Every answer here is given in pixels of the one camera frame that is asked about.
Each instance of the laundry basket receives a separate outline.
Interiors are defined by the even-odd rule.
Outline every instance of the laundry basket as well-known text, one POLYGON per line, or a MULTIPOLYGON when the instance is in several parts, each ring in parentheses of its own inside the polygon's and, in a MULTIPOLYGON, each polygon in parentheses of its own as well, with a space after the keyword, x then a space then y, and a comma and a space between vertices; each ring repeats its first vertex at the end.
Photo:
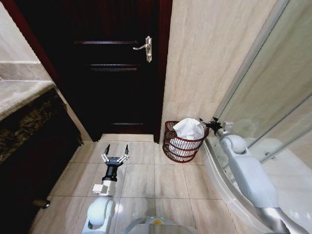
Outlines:
POLYGON ((186 140, 176 135, 173 128, 178 121, 167 121, 165 123, 165 136, 162 149, 165 155, 174 162, 186 163, 191 161, 204 139, 209 133, 209 128, 204 127, 204 137, 198 140, 186 140))

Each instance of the door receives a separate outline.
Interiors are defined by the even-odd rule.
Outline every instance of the door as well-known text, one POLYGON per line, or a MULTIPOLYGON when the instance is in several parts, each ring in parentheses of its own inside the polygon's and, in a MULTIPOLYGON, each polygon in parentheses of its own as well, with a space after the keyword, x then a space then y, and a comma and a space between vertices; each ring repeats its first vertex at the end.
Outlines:
MULTIPOLYGON (((59 74, 52 79, 93 140, 102 133, 159 134, 164 85, 159 77, 159 63, 164 63, 159 61, 160 2, 15 1, 59 74), (151 62, 145 48, 133 49, 148 36, 151 62)), ((170 20, 171 4, 168 11, 170 20)), ((167 56, 168 46, 164 50, 167 56)))

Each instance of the door handle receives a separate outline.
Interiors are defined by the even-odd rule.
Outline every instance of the door handle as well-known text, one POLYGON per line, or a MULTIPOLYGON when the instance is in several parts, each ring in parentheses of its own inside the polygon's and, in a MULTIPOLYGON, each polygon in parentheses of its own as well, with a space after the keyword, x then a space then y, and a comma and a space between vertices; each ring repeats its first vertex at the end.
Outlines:
POLYGON ((152 38, 150 36, 147 36, 145 39, 145 45, 142 45, 141 47, 133 47, 134 50, 141 50, 145 48, 146 51, 146 60, 148 62, 152 61, 152 38))

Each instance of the granite countertop edge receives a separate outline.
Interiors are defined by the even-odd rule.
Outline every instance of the granite countertop edge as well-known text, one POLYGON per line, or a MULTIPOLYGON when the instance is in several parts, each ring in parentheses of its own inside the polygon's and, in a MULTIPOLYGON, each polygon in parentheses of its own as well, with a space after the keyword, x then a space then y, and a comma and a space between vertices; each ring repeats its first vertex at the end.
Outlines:
MULTIPOLYGON (((0 86, 1 84, 3 84, 3 82, 17 82, 17 81, 2 80, 0 81, 0 86)), ((23 82, 27 82, 27 84, 29 85, 31 81, 18 81, 18 82, 20 82, 21 85, 25 84, 23 82)), ((22 98, 19 98, 16 101, 14 100, 4 109, 0 110, 0 121, 55 87, 52 81, 32 81, 32 82, 36 84, 40 84, 40 86, 32 90, 32 92, 25 92, 25 95, 23 95, 22 98)))

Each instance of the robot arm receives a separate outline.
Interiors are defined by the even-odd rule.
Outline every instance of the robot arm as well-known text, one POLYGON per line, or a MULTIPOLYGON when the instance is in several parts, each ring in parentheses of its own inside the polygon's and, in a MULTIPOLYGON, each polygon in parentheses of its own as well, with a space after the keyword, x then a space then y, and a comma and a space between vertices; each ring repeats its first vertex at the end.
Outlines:
POLYGON ((280 209, 276 188, 261 163, 250 153, 246 141, 232 133, 233 123, 225 122, 222 128, 217 118, 212 122, 204 122, 202 119, 200 121, 210 127, 220 140, 240 191, 253 204, 263 223, 275 233, 308 234, 280 209))
POLYGON ((88 208, 87 220, 84 224, 82 234, 108 234, 112 218, 115 214, 115 185, 117 182, 117 169, 129 158, 128 145, 122 157, 107 157, 109 147, 101 155, 107 165, 105 176, 101 184, 95 184, 93 192, 101 197, 97 198, 88 208))

